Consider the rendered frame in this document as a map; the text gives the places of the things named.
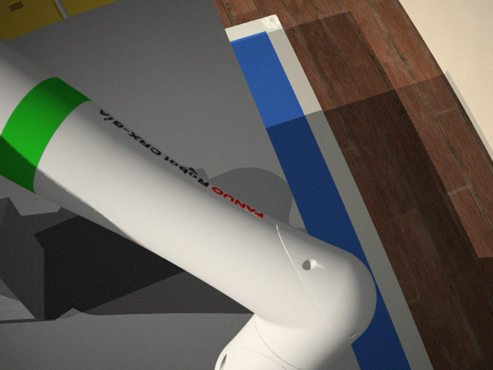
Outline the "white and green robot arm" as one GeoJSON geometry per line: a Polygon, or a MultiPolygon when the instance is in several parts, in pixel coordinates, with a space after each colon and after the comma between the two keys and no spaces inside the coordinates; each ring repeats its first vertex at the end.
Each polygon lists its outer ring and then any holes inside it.
{"type": "Polygon", "coordinates": [[[327,370],[373,319],[359,258],[209,183],[2,42],[0,175],[254,312],[215,370],[327,370]]]}

